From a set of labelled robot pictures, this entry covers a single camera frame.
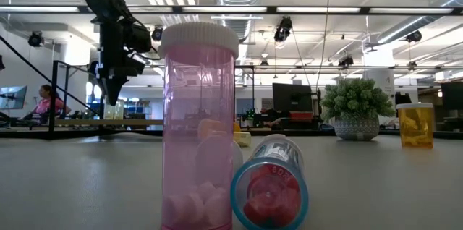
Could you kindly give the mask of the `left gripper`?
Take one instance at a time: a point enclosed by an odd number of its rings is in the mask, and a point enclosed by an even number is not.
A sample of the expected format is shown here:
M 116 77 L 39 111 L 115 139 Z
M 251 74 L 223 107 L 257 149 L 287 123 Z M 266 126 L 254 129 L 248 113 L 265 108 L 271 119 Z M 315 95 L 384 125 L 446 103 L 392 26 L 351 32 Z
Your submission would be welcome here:
M 130 54 L 145 53 L 145 27 L 120 20 L 99 22 L 98 64 L 95 75 L 102 79 L 106 100 L 115 106 L 126 77 L 136 77 L 143 73 L 145 64 Z

